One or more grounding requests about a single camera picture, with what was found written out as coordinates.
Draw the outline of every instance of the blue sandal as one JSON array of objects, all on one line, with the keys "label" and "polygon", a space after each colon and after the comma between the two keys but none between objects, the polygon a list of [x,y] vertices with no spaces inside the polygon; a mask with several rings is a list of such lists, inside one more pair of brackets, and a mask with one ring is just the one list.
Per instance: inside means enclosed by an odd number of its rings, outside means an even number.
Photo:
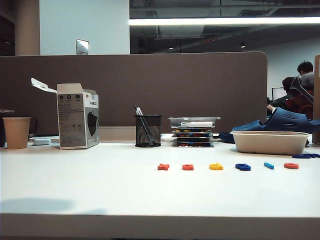
[{"label": "blue sandal", "polygon": [[[319,130],[320,119],[309,121],[305,114],[287,111],[278,107],[265,124],[256,120],[245,125],[235,126],[231,131],[279,131],[312,134]],[[231,133],[222,132],[219,137],[223,142],[235,143]]]}]

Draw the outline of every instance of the stack of trays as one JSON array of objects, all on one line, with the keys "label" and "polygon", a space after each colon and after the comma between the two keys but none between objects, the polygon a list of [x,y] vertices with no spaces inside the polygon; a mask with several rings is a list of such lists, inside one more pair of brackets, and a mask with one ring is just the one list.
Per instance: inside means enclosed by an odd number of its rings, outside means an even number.
[{"label": "stack of trays", "polygon": [[212,128],[220,117],[169,117],[174,147],[213,147]]}]

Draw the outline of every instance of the open box flap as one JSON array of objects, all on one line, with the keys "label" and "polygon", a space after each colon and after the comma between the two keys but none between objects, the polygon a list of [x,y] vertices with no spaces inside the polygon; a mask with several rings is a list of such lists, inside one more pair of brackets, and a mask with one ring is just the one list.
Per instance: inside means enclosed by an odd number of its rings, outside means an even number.
[{"label": "open box flap", "polygon": [[57,90],[54,90],[54,89],[51,89],[48,87],[47,84],[41,82],[41,81],[38,81],[37,79],[35,78],[31,78],[31,85],[38,88],[38,89],[41,89],[42,91],[45,91],[45,92],[50,92],[50,93],[57,93]]}]

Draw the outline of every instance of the wall plate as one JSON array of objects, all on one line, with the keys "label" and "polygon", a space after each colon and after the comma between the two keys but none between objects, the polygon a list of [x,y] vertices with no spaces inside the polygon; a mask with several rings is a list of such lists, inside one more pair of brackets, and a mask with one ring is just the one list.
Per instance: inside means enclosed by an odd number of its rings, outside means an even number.
[{"label": "wall plate", "polygon": [[77,39],[75,46],[77,55],[89,55],[89,41]]}]

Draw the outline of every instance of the brown paper cup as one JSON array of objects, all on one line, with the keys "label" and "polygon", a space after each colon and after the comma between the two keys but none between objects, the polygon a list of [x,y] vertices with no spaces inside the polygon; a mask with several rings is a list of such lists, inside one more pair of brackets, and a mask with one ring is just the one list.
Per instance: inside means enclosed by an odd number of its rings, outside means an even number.
[{"label": "brown paper cup", "polygon": [[8,149],[25,149],[28,145],[30,117],[3,117]]}]

